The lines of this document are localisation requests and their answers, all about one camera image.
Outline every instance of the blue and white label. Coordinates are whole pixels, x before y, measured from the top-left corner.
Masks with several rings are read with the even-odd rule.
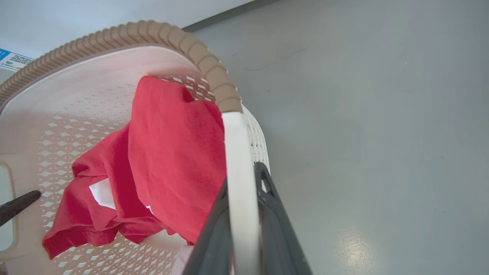
[[[34,61],[34,59],[23,56],[8,50],[0,49],[0,67],[18,71],[24,68],[27,64]]]

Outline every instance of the laundry basket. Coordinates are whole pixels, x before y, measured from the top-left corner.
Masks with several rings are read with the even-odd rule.
[[[71,164],[131,118],[144,75],[185,85],[195,99],[235,90],[227,71],[202,42],[175,26],[128,23],[67,43],[32,62],[0,86],[0,161],[12,175],[12,196],[40,190],[19,214],[12,246],[0,252],[11,275],[170,274],[185,241],[166,231],[135,244],[118,234],[101,247],[71,248],[49,260],[42,237],[53,224]],[[237,94],[220,97],[222,112],[241,108]],[[260,125],[244,107],[253,161],[268,166]]]

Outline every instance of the red garment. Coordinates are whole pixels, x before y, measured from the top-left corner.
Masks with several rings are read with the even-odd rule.
[[[225,178],[223,141],[213,102],[143,77],[130,123],[73,163],[75,178],[43,238],[49,257],[72,246],[108,244],[117,232],[140,243],[167,229],[195,243]],[[106,178],[116,210],[100,206],[89,189]]]

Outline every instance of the gray floor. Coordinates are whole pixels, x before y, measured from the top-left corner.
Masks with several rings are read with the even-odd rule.
[[[316,275],[489,274],[489,3],[281,0],[196,32]]]

